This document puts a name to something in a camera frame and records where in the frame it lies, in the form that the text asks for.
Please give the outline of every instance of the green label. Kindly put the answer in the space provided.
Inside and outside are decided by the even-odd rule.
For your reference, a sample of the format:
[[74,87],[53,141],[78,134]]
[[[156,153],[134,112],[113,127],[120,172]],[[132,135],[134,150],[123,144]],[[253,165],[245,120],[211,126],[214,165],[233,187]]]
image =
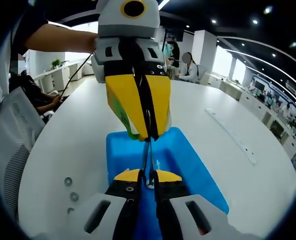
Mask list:
[[137,140],[139,138],[139,135],[132,134],[128,115],[122,108],[119,101],[114,96],[113,96],[113,112],[118,117],[118,119],[120,119],[123,125],[126,127],[129,137],[133,140]]

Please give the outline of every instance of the camera lens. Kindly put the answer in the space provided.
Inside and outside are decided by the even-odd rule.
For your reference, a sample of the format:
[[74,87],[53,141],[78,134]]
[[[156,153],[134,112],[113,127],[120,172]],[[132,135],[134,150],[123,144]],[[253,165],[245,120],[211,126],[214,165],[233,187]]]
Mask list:
[[135,18],[144,12],[144,5],[140,1],[130,1],[124,5],[123,11],[126,16]]

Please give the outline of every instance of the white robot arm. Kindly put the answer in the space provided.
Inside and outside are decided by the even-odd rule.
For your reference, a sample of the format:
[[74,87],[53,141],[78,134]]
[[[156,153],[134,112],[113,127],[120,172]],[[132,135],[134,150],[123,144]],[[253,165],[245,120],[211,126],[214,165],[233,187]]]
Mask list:
[[158,139],[171,127],[170,79],[153,39],[160,26],[155,0],[100,0],[99,38],[91,58],[108,103],[132,139]]

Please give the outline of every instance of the blue foam block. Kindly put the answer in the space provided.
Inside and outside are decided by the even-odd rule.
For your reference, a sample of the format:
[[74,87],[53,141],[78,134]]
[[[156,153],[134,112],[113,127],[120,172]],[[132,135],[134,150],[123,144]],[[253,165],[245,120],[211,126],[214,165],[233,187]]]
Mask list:
[[[112,183],[116,175],[126,169],[142,168],[143,148],[144,142],[130,139],[126,131],[111,133],[107,136],[109,184]],[[156,169],[181,176],[192,195],[199,194],[203,196],[228,214],[227,202],[198,154],[180,129],[172,127],[158,141],[152,143],[152,149]],[[149,169],[150,162],[147,163],[146,176],[149,176]],[[142,183],[141,205],[135,239],[162,240],[156,217],[154,190],[145,187],[144,183]]]

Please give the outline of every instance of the yellow pad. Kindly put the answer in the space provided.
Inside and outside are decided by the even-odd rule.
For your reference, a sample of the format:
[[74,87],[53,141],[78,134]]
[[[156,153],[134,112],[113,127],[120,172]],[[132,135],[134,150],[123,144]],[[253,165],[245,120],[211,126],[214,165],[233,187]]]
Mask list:
[[166,131],[167,115],[170,105],[171,82],[167,76],[146,75],[151,90],[158,135]]
[[137,129],[140,140],[148,137],[146,124],[142,113],[141,101],[132,74],[116,75],[106,77],[108,104],[113,109],[113,98],[116,98],[121,107],[130,118],[134,127]]
[[126,181],[126,182],[137,182],[138,174],[140,169],[126,170],[119,175],[117,175],[114,180]]
[[157,173],[160,183],[182,181],[182,177],[169,171],[157,170]]

